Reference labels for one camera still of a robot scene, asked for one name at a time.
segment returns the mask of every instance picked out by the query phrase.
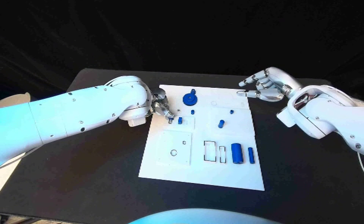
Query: blue battery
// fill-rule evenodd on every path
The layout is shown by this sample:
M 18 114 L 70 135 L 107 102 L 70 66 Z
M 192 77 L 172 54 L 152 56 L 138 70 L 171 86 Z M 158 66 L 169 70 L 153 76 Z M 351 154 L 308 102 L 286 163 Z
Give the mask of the blue battery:
M 231 153 L 233 153 L 233 163 L 240 165 L 243 164 L 243 151 L 240 144 L 231 144 Z
M 226 123 L 226 121 L 224 121 L 224 120 L 220 120 L 220 124 L 218 124 L 218 127 L 220 127 L 220 128 L 224 127 L 224 123 Z
M 253 153 L 253 148 L 249 147 L 249 160 L 250 160 L 250 163 L 255 164 L 256 161 L 255 161 L 255 153 Z

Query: black table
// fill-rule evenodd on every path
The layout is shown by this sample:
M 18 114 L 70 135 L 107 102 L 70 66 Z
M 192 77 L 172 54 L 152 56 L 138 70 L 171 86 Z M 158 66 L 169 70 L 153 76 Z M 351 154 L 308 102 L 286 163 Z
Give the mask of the black table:
M 103 85 L 122 75 L 139 76 L 149 87 L 239 88 L 246 78 L 86 69 L 68 90 Z M 296 126 L 286 128 L 276 118 L 285 104 L 250 99 L 266 191 L 139 178 L 151 118 L 135 128 L 117 120 L 49 143 L 22 160 L 0 191 L 0 212 L 80 223 L 126 223 L 179 208 L 237 211 L 282 223 L 361 220 L 357 153 L 337 134 L 317 140 Z

